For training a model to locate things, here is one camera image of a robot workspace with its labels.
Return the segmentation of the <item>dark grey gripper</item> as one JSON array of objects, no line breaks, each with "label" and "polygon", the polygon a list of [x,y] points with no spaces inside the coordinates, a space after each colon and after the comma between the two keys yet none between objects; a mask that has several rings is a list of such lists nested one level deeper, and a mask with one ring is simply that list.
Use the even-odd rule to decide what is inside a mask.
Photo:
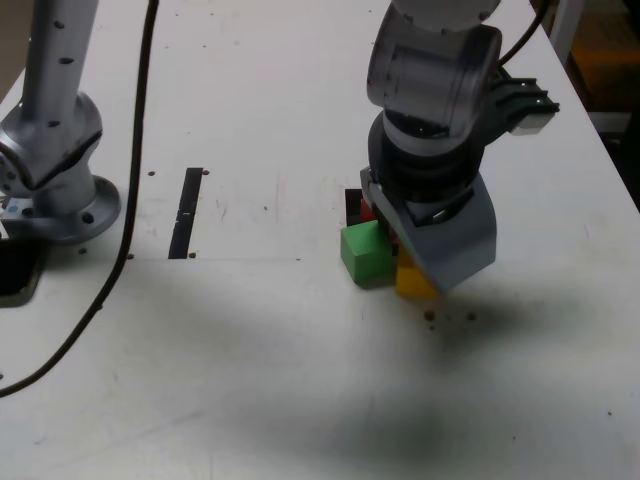
[{"label": "dark grey gripper", "polygon": [[496,214],[483,178],[431,202],[405,201],[360,171],[362,197],[371,201],[409,257],[439,292],[447,292],[496,259]]}]

